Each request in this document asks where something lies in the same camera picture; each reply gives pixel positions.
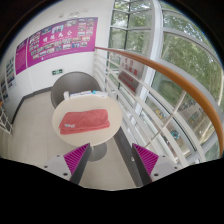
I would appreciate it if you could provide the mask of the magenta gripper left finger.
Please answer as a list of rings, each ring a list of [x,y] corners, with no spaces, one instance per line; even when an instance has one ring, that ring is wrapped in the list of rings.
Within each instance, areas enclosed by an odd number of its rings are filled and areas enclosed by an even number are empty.
[[[79,184],[90,153],[90,144],[85,144],[65,155],[54,156],[43,166],[43,169],[72,183]]]

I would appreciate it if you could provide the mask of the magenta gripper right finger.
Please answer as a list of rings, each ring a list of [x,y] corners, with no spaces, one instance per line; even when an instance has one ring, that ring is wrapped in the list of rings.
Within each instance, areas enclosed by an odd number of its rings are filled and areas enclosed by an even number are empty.
[[[143,185],[150,184],[179,170],[179,166],[165,155],[157,155],[132,144],[132,155]]]

